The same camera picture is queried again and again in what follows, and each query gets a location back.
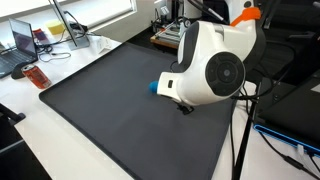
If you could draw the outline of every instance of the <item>mouse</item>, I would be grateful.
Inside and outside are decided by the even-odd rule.
[[[13,70],[12,70],[12,73],[11,73],[12,79],[21,79],[21,78],[24,78],[25,76],[24,76],[24,74],[22,73],[21,68],[22,68],[23,66],[28,65],[28,64],[30,64],[30,63],[29,63],[29,62],[22,62],[22,63],[17,64],[17,65],[13,68]]]

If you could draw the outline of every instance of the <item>white table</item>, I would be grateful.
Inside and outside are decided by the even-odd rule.
[[[120,45],[119,42],[112,41],[112,43],[113,48]],[[66,44],[60,44],[54,46],[54,52],[70,51]],[[108,52],[104,51],[96,55],[90,48],[84,48],[71,51],[72,56],[69,59],[49,63],[38,61],[35,65],[39,66],[55,84]],[[38,95],[42,90],[34,86],[28,79],[13,80],[8,76],[0,80],[0,87],[0,102],[16,113],[26,114],[26,119],[16,124],[15,128],[52,179],[132,179],[68,121],[41,102]],[[254,84],[246,83],[249,94],[253,94],[255,88]],[[236,157],[247,122],[244,105],[245,102],[238,102],[233,115]],[[259,157],[260,162],[257,164],[255,159]],[[212,179],[230,180],[231,161],[230,131],[228,131]],[[278,179],[278,177],[294,179],[285,171],[275,169],[273,164],[285,163],[257,137],[255,131],[251,131],[243,168],[243,179]],[[290,167],[287,169],[303,176],[300,171]],[[270,171],[278,172],[279,176],[269,178],[274,177]]]

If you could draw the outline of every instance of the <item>laptop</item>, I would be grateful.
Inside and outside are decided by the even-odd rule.
[[[255,130],[320,156],[320,70],[295,88],[276,87],[260,101],[263,107],[258,106]]]
[[[17,64],[38,60],[37,50],[29,23],[9,19],[16,48],[0,54],[0,79],[11,74]]]

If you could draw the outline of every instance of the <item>red can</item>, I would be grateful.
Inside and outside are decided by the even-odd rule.
[[[51,85],[51,81],[41,71],[41,69],[33,64],[28,64],[21,69],[22,73],[28,77],[34,85],[39,89],[45,89]]]

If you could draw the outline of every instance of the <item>black mat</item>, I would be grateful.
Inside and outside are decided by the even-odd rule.
[[[40,94],[136,179],[211,179],[231,100],[187,116],[148,85],[176,57],[124,43]]]

